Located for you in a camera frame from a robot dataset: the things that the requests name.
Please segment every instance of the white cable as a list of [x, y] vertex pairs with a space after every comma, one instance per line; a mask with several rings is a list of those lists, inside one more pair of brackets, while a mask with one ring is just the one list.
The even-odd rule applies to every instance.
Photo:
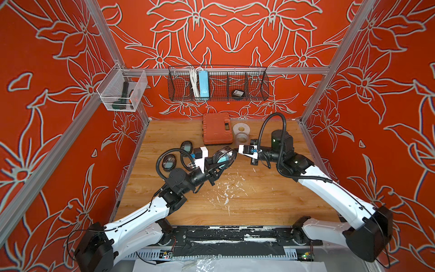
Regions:
[[190, 74], [190, 78], [191, 78], [191, 84], [192, 84], [193, 94], [194, 94], [195, 97], [200, 97], [199, 91], [198, 91], [198, 87], [197, 87], [198, 74], [196, 72], [196, 69], [195, 68], [190, 68], [189, 69], [189, 74]]

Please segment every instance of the orange plastic case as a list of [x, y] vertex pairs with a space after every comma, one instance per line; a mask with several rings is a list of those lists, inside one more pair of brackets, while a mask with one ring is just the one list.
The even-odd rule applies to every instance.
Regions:
[[202, 138], [205, 145], [232, 144], [230, 116], [227, 112], [202, 115]]

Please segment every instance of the wooden table surface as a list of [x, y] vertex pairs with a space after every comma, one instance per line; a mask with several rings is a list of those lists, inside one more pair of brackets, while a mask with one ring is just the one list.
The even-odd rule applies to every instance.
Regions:
[[[231, 126], [236, 123], [240, 121], [232, 121]], [[263, 121], [244, 123], [251, 128], [250, 137], [258, 138]], [[270, 146], [272, 131], [281, 128], [281, 121], [268, 122], [262, 145]], [[295, 151], [312, 159], [298, 124], [287, 121], [287, 131], [293, 136]], [[164, 184], [155, 170], [157, 158], [170, 148], [179, 148], [187, 140], [195, 148], [203, 146], [201, 120], [154, 120], [150, 123], [116, 219], [149, 203], [154, 192]], [[222, 147], [224, 145], [208, 146], [209, 156]], [[179, 153], [174, 155], [177, 167], [183, 168]], [[336, 211], [329, 204], [306, 187], [280, 176], [274, 163], [271, 169], [260, 162], [253, 166], [250, 158], [240, 154], [215, 186], [207, 181], [199, 193], [189, 192], [185, 196], [187, 202], [167, 217], [172, 225], [292, 225], [303, 215], [339, 222]]]

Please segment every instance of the floral pattern wall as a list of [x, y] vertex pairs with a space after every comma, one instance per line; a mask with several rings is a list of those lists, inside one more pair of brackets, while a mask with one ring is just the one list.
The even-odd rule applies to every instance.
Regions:
[[377, 1], [307, 123], [331, 177], [393, 211], [391, 271], [435, 270], [434, 17]]
[[[359, 0], [98, 0], [129, 68], [233, 64], [326, 67], [361, 5]], [[149, 77], [142, 100], [154, 119], [263, 119], [272, 112], [302, 115], [321, 75], [272, 75], [261, 102], [172, 102], [167, 79]]]
[[[113, 61], [83, 0], [0, 2], [0, 212], [77, 117]], [[101, 105], [5, 245], [0, 271], [77, 269], [66, 236], [105, 224], [144, 123]], [[68, 248], [74, 251], [81, 233]]]

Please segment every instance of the tape roll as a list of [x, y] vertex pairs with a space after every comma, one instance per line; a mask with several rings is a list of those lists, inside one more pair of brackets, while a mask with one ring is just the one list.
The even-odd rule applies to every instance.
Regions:
[[245, 123], [237, 123], [233, 126], [233, 135], [237, 135], [238, 133], [245, 133], [246, 135], [249, 135], [250, 131], [251, 129]]
[[249, 140], [249, 135], [244, 132], [237, 133], [236, 136], [234, 136], [236, 146], [239, 146], [240, 144], [249, 144]]

